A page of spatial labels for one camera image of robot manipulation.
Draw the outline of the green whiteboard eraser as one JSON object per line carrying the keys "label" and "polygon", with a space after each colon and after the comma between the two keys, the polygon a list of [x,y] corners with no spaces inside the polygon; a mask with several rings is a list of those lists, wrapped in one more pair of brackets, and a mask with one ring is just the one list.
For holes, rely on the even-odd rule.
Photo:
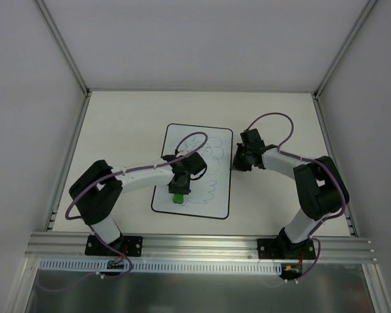
{"label": "green whiteboard eraser", "polygon": [[174,194],[173,203],[182,205],[184,203],[184,194]]}

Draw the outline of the small whiteboard black frame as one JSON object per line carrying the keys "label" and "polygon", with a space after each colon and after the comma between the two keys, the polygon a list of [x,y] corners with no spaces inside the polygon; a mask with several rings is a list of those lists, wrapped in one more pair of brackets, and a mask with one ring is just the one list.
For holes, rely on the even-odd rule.
{"label": "small whiteboard black frame", "polygon": [[154,189],[151,208],[157,213],[224,220],[229,215],[233,131],[228,128],[171,123],[166,128],[163,155],[184,154],[199,148],[207,164],[192,176],[190,193],[174,203],[167,186]]}

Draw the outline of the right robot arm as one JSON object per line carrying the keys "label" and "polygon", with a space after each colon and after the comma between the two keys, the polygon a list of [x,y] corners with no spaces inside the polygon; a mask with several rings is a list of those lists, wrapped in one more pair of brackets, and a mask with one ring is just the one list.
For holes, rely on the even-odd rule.
{"label": "right robot arm", "polygon": [[251,171],[256,167],[293,179],[300,204],[295,217],[275,239],[257,241],[259,258],[315,259],[313,234],[325,221],[343,213],[349,203],[349,193],[334,161],[329,156],[302,158],[277,145],[266,145],[257,129],[245,130],[240,137],[232,168]]}

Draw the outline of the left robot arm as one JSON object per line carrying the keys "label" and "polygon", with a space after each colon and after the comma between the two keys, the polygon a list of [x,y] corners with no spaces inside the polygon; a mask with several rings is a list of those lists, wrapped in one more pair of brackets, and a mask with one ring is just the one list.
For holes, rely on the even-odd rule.
{"label": "left robot arm", "polygon": [[121,194],[152,186],[167,186],[172,195],[191,193],[190,184],[207,172],[207,163],[194,152],[188,155],[164,155],[153,165],[115,168],[105,160],[94,162],[69,188],[78,218],[100,239],[106,254],[115,255],[123,247],[123,235],[111,216]]}

